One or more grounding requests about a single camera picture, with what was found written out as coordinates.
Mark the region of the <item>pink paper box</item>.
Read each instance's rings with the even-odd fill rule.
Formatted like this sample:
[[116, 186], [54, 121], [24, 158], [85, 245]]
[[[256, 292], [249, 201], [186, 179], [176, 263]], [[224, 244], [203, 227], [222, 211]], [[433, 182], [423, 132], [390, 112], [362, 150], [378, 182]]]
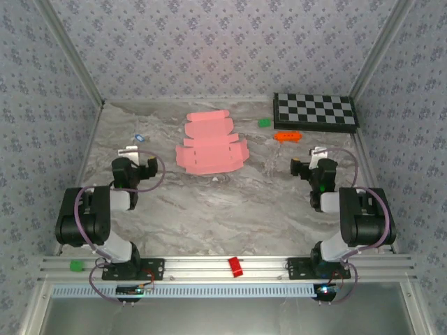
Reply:
[[228, 110], [193, 112], [186, 116], [186, 137], [177, 146], [176, 163], [189, 174], [205, 175], [236, 171], [249, 158], [246, 140], [235, 133]]

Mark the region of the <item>orange plastic toy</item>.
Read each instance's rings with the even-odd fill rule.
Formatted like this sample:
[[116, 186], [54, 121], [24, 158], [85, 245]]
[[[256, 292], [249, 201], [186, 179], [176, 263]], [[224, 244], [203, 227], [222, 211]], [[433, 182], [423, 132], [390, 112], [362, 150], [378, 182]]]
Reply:
[[302, 134], [297, 131], [279, 131], [274, 134], [273, 138], [280, 143], [298, 143], [302, 139]]

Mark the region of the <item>black grey chessboard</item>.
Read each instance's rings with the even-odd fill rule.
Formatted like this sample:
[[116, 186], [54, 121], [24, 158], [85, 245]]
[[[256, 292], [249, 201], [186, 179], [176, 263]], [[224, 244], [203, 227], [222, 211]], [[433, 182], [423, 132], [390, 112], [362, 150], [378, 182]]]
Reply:
[[349, 96], [275, 93], [274, 128], [288, 131], [355, 133], [359, 127]]

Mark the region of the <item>red plastic block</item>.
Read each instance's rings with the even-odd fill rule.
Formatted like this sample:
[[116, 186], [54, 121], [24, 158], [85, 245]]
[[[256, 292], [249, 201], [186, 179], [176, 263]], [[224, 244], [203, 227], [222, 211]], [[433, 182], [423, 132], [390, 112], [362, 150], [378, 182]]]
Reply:
[[243, 275], [243, 269], [240, 264], [238, 257], [232, 257], [228, 259], [228, 263], [233, 274], [234, 278], [240, 277]]

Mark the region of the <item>right small circuit board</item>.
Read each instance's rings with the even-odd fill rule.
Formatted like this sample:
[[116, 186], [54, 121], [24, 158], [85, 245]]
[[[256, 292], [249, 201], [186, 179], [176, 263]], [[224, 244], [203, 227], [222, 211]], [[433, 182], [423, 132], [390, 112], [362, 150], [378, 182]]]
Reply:
[[339, 292], [339, 287], [334, 283], [315, 284], [314, 292], [318, 298], [331, 298], [333, 299]]

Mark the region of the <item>small circuit board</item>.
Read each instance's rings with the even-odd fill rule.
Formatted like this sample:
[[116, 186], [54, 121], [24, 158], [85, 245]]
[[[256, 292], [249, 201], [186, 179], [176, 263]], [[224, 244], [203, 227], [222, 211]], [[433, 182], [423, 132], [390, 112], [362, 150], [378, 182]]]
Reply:
[[115, 289], [116, 295], [128, 296], [143, 296], [146, 292], [151, 290], [153, 285], [151, 283], [143, 283], [136, 285], [118, 285]]
[[339, 287], [334, 283], [315, 284], [314, 292], [318, 298], [331, 298], [333, 299], [339, 292]]

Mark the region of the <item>left small circuit board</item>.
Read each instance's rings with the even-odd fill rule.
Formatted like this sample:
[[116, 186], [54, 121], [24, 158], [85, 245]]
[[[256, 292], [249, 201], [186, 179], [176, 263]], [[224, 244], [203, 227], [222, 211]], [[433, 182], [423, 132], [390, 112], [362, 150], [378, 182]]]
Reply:
[[143, 283], [136, 285], [118, 285], [115, 289], [116, 295], [128, 296], [143, 296], [146, 292], [151, 290], [153, 285], [151, 283]]

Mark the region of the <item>grey metal sheet panel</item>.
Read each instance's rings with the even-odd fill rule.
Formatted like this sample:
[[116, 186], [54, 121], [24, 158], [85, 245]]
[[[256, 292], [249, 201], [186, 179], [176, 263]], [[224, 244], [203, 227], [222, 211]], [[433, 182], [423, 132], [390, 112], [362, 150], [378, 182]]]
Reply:
[[415, 335], [398, 298], [320, 306], [312, 299], [156, 299], [120, 307], [53, 299], [39, 335]]

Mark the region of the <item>aluminium table back rail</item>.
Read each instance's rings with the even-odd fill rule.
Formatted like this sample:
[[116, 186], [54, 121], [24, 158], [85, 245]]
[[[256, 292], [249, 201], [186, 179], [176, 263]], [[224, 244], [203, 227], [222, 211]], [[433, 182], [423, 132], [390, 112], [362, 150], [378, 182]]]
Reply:
[[164, 102], [188, 102], [188, 103], [204, 103], [204, 102], [268, 102], [272, 101], [271, 96], [236, 96], [236, 97], [163, 97], [163, 98], [108, 98], [105, 99], [106, 103], [164, 103]]

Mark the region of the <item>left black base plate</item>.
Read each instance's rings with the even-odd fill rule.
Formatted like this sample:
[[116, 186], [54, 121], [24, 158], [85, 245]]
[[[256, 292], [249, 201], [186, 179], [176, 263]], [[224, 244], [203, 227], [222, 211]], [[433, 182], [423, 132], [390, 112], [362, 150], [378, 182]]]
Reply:
[[104, 281], [162, 281], [164, 270], [163, 258], [142, 258], [138, 265], [132, 261], [107, 264], [101, 278]]

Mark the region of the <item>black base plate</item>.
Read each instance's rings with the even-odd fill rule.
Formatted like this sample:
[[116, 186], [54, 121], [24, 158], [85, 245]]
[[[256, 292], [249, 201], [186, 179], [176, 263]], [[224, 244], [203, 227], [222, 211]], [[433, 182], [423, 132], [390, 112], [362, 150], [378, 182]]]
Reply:
[[162, 281], [164, 270], [163, 258], [142, 258], [138, 265], [132, 261], [107, 264], [101, 278], [104, 281]]
[[336, 262], [317, 262], [311, 258], [288, 258], [286, 269], [291, 280], [350, 279], [351, 272]]

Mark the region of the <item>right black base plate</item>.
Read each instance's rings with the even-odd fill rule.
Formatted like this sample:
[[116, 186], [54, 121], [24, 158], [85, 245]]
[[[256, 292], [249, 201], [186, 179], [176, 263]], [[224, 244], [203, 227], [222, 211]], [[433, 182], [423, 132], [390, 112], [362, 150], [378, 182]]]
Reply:
[[350, 279], [351, 272], [336, 262], [317, 262], [311, 258], [288, 258], [286, 269], [291, 280]]

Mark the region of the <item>aluminium mounting rail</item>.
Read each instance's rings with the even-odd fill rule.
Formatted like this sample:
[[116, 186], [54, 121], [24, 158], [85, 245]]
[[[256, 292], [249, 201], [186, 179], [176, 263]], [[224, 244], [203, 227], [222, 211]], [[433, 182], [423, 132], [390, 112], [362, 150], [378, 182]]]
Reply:
[[[225, 256], [165, 256], [163, 283], [280, 283], [288, 282], [288, 256], [240, 256], [243, 275], [235, 278]], [[37, 275], [40, 281], [86, 283], [94, 257], [81, 257], [85, 270], [69, 269], [70, 257], [46, 257]], [[416, 270], [410, 255], [362, 254], [350, 258], [360, 283], [414, 281]]]

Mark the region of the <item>aluminium frame post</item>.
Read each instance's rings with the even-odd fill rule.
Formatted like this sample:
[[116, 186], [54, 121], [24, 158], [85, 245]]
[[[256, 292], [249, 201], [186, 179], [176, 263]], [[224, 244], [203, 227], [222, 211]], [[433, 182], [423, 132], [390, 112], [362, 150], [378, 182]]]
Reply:
[[353, 83], [349, 95], [358, 101], [416, 0], [396, 0]]

